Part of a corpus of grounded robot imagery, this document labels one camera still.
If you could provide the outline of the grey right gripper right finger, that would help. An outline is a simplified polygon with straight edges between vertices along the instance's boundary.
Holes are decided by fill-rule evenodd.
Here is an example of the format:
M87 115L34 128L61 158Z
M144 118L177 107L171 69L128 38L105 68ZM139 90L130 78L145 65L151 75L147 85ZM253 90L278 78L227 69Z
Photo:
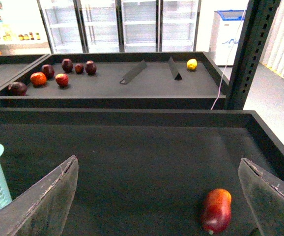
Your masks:
M284 181L247 158L238 176L261 236L284 236Z

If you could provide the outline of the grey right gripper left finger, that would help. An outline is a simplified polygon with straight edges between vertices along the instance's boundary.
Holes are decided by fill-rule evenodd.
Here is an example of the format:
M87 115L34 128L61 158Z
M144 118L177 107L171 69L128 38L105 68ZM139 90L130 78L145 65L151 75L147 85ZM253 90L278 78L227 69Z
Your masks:
M79 163L71 156L0 210L0 236L62 234L78 182Z

